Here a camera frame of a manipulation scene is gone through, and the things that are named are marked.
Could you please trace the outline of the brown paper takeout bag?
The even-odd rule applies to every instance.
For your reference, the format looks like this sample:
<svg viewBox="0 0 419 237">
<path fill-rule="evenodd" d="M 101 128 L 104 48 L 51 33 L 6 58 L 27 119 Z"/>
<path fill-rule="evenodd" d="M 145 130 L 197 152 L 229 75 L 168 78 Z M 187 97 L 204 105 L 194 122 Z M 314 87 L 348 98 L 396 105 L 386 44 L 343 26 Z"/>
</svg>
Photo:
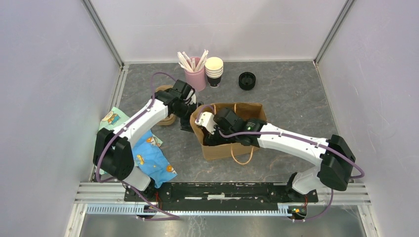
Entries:
<svg viewBox="0 0 419 237">
<path fill-rule="evenodd" d="M 222 108 L 233 109 L 238 116 L 243 119 L 257 118 L 266 120 L 266 114 L 261 103 L 212 103 L 209 105 L 198 106 L 197 109 L 189 117 L 190 125 L 196 135 L 198 142 L 201 145 L 202 153 L 205 160 L 217 160 L 222 158 L 235 158 L 235 156 L 250 154 L 253 156 L 253 152 L 258 150 L 254 146 L 243 146 L 240 143 L 227 143 L 217 146 L 207 146 L 204 144 L 204 136 L 207 134 L 206 130 L 198 127 L 195 124 L 195 120 L 198 118 L 200 112 L 211 112 L 214 109 L 215 112 L 219 112 Z"/>
</svg>

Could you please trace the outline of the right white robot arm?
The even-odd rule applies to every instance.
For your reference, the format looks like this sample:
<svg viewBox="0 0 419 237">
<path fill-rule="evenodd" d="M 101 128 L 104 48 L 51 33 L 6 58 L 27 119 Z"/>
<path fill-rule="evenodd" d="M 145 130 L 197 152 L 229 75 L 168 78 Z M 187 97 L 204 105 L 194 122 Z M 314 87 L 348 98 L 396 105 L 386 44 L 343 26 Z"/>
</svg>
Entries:
<svg viewBox="0 0 419 237">
<path fill-rule="evenodd" d="M 336 191 L 347 189 L 355 158 L 338 135 L 330 139 L 305 136 L 258 118 L 243 119 L 230 108 L 223 108 L 216 114 L 201 112 L 195 124 L 205 128 L 211 141 L 216 143 L 232 142 L 273 149 L 313 164 L 311 169 L 297 172 L 289 179 L 285 194 L 291 201 L 299 201 L 311 190 L 321 187 Z"/>
</svg>

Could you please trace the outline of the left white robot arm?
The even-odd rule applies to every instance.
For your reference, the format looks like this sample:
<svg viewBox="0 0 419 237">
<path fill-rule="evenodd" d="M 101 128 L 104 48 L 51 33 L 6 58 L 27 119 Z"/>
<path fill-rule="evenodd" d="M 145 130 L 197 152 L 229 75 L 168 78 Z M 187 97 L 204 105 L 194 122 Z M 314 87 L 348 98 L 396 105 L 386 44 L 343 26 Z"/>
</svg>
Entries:
<svg viewBox="0 0 419 237">
<path fill-rule="evenodd" d="M 196 109 L 194 88 L 177 80 L 168 89 L 155 92 L 135 115 L 115 129 L 102 128 L 96 134 L 93 164 L 112 177 L 136 189 L 143 201 L 155 196 L 154 180 L 134 166 L 132 149 L 140 138 L 170 115 L 189 118 Z"/>
</svg>

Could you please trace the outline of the brown cardboard cup carriers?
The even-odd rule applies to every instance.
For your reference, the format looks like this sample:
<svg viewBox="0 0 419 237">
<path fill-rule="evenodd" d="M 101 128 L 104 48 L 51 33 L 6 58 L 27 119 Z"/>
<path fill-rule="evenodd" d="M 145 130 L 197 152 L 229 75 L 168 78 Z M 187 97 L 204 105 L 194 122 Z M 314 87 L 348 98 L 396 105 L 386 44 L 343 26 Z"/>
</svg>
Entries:
<svg viewBox="0 0 419 237">
<path fill-rule="evenodd" d="M 155 92 L 165 91 L 165 90 L 170 89 L 170 88 L 172 88 L 172 85 L 161 85 L 161 86 L 156 88 Z M 157 123 L 157 125 L 158 126 L 169 126 L 169 125 L 173 124 L 175 122 L 175 120 L 176 120 L 175 115 L 169 115 L 165 119 L 159 121 Z"/>
</svg>

